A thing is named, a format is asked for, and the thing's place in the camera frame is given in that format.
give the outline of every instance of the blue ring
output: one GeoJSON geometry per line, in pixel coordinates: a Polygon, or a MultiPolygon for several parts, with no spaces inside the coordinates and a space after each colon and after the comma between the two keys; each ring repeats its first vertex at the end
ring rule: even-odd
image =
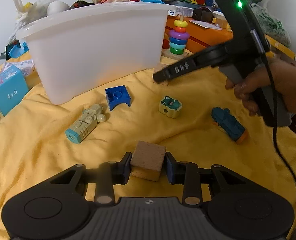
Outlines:
{"type": "Polygon", "coordinates": [[[172,47],[173,49],[184,49],[186,47],[186,45],[179,45],[172,42],[169,43],[169,46],[172,47]]]}
{"type": "Polygon", "coordinates": [[[187,44],[187,40],[180,40],[180,39],[175,39],[172,37],[169,37],[169,41],[171,43],[178,44],[178,45],[186,45],[187,44]]]}

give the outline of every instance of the white plastic storage bin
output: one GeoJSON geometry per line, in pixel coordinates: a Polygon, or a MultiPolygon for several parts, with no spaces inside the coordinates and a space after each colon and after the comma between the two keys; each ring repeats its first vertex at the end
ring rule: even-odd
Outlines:
{"type": "Polygon", "coordinates": [[[160,61],[173,5],[117,2],[60,12],[16,33],[25,40],[50,101],[59,105],[160,61]]]}

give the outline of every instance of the white ball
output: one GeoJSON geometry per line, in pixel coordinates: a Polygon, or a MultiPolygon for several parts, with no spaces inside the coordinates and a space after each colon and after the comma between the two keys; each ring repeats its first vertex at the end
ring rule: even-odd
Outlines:
{"type": "Polygon", "coordinates": [[[69,10],[68,4],[61,1],[54,1],[51,2],[47,8],[47,16],[67,10],[69,10]]]}

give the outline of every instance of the wrinkled fabric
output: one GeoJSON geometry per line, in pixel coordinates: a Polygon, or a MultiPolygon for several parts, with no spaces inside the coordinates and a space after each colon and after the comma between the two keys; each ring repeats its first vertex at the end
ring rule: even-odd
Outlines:
{"type": "MultiPolygon", "coordinates": [[[[28,58],[26,53],[16,60],[28,58]]],[[[163,64],[173,62],[161,59],[163,64]]],[[[272,129],[262,118],[249,117],[233,91],[225,90],[225,77],[218,69],[189,73],[168,86],[155,84],[152,73],[149,69],[131,74],[60,106],[50,103],[36,72],[29,76],[31,90],[22,102],[5,117],[0,114],[0,213],[15,194],[76,163],[96,168],[102,162],[120,161],[125,152],[134,151],[139,140],[166,146],[177,161],[190,161],[202,168],[215,163],[224,165],[286,198],[296,213],[296,187],[273,148],[272,129]],[[131,107],[121,104],[110,112],[104,89],[120,85],[127,87],[131,107]],[[178,118],[168,118],[158,111],[165,95],[182,102],[178,118]],[[80,144],[70,142],[64,131],[94,103],[104,107],[107,121],[99,123],[80,144]],[[229,108],[248,130],[249,137],[241,145],[213,124],[211,109],[216,106],[229,108]]],[[[279,128],[278,143],[296,173],[296,135],[289,128],[279,128]]],[[[204,201],[210,200],[207,185],[202,189],[204,201]]],[[[93,199],[94,190],[94,185],[88,187],[86,199],[93,199]]],[[[183,186],[170,185],[162,173],[158,182],[130,176],[127,185],[115,185],[114,190],[116,199],[177,196],[181,200],[183,186]]],[[[0,216],[2,239],[8,239],[8,235],[0,216]]]]}

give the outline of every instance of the blue cardboard box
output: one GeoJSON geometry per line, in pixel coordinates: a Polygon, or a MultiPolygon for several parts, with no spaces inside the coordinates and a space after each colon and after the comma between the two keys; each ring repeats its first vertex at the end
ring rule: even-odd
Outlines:
{"type": "Polygon", "coordinates": [[[0,111],[5,116],[29,91],[24,75],[12,65],[0,73],[0,111]]]}

